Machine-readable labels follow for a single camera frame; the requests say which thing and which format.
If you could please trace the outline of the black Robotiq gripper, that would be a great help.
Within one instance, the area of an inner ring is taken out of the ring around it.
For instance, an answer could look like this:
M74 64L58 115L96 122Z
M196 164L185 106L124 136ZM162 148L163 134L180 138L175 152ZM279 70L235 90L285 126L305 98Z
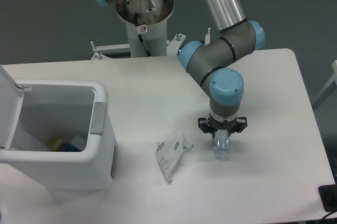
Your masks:
M232 133L241 133L247 127L247 117L238 117L236 120L219 122L216 119L209 117L198 118L198 127L203 133L211 133L215 137L218 130L227 130L229 135Z

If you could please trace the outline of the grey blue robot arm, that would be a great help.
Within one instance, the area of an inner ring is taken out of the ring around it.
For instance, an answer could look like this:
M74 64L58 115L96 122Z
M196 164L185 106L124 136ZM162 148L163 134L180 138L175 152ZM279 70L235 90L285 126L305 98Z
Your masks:
M115 4L127 28L132 57L168 55L167 20L173 0L96 0L100 6ZM177 49L180 64L210 99L210 115L199 118L204 133L224 130L240 133L246 117L237 112L244 93L243 78L230 65L260 49L265 33L258 22L248 21L239 0L206 0L220 37L210 43L191 41Z

